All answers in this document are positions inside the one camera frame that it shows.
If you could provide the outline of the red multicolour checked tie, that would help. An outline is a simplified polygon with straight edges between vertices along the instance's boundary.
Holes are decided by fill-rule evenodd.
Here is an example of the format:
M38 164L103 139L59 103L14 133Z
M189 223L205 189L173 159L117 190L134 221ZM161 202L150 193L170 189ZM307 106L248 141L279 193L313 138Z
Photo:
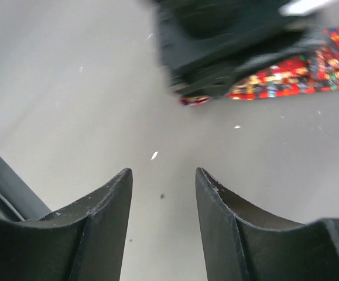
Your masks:
M339 90L339 27L327 28L325 41L305 50L257 61L252 51L228 56L226 75L206 88L179 91L182 104L193 105L227 96L234 100L259 100Z

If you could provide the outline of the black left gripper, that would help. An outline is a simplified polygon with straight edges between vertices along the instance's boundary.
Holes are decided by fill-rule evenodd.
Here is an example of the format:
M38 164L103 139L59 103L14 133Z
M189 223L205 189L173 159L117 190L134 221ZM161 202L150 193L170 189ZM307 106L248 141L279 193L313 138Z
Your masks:
M155 1L157 43L169 88L222 97L265 67L325 41L327 1Z

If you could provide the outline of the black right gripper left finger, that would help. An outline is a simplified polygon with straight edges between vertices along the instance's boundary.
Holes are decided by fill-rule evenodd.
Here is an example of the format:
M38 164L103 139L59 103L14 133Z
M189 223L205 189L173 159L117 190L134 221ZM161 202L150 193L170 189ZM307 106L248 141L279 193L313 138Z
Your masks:
M0 280L119 280L132 170L39 220L0 218Z

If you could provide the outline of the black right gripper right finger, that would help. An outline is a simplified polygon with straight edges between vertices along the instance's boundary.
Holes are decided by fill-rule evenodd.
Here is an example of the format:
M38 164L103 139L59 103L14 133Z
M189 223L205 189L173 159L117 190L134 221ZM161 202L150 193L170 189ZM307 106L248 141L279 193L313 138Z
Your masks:
M339 218L278 217L203 168L195 184L208 280L339 280Z

